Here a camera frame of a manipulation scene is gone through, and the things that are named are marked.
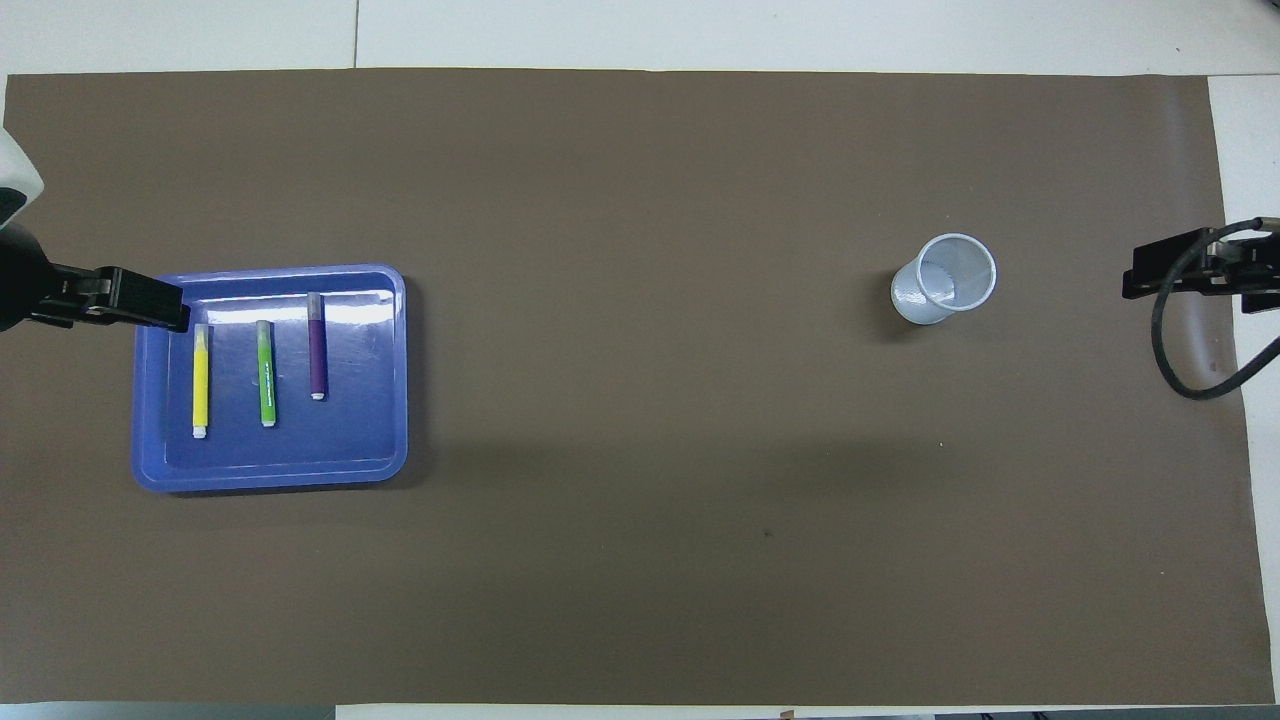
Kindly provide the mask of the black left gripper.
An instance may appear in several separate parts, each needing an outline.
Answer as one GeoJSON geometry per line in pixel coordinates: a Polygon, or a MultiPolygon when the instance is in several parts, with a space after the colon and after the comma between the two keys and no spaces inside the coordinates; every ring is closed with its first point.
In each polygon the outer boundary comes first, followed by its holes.
{"type": "Polygon", "coordinates": [[[1,332],[29,318],[64,329],[124,323],[186,333],[189,316],[175,284],[120,266],[52,266],[24,227],[1,229],[1,332]]]}

